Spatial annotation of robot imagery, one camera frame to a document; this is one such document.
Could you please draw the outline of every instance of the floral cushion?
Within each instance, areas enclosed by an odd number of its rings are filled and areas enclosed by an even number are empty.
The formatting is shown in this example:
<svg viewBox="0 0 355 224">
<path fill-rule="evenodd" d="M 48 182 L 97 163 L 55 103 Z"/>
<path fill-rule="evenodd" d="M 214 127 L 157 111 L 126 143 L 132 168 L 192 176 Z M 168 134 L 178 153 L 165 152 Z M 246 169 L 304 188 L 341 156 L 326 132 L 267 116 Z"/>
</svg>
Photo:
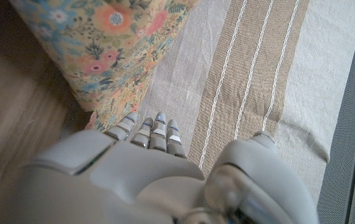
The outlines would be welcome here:
<svg viewBox="0 0 355 224">
<path fill-rule="evenodd" d="M 59 66 L 88 129 L 137 111 L 197 0 L 10 0 Z"/>
</svg>

